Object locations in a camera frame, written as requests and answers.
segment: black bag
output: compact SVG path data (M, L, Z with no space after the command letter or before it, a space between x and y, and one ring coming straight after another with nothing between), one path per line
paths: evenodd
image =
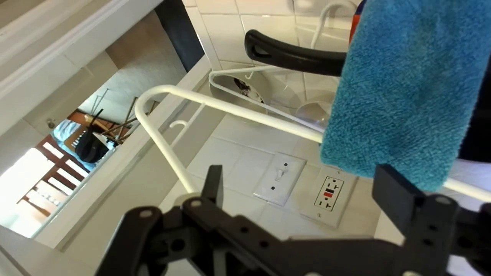
M80 160L87 163L95 163L99 161L109 151L94 133L94 122L101 114L102 109L94 116L87 130L80 136L79 143L75 146L75 153Z

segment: white tile wall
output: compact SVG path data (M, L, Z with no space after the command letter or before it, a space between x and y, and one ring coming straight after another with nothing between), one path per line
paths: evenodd
M303 159L307 165L284 207L253 196L275 152ZM244 215L280 239L337 238L375 233L380 209L371 198L370 179L359 180L338 229L300 214L312 182L321 166L319 145L285 132L227 114L188 166L197 188L202 188L209 165L223 165L223 209L230 215ZM180 182L160 205L163 211L191 195Z
M301 47L309 47L320 11L333 0L183 0L214 70L247 67L252 60L244 50L249 29ZM346 0L359 4L361 0ZM326 20L317 49L347 51L352 14L334 8ZM318 96L335 95L336 78L282 70L267 72L273 83L272 104L296 108Z

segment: screw hole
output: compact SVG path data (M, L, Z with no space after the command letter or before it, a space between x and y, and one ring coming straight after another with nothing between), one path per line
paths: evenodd
M429 246L429 247L433 245L433 242L432 242L431 240L428 240L428 239L424 239L424 240L423 240L423 243L424 243L425 245Z
M459 237L457 244L462 248L471 248L473 245L472 242L464 236Z
M177 239L172 241L172 244L170 244L170 249L174 252L178 252L183 250L185 245L186 243L183 240Z

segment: electrical outlet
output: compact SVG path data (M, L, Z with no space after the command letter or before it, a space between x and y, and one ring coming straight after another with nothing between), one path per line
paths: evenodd
M254 190L254 195L285 205L307 160L277 152Z
M323 166L300 213L332 227L338 227L355 187L357 177L333 167Z
M332 211L336 205L339 193L341 193L341 189L343 188L343 183L344 181L341 179L326 176L324 184L315 199L314 205Z

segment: outlet cover plate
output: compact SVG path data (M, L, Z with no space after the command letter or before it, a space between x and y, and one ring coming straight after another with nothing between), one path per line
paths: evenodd
M300 213L313 220L337 228L348 205L357 177L323 166L305 198Z
M284 206L306 163L305 159L277 152L257 184L254 195Z

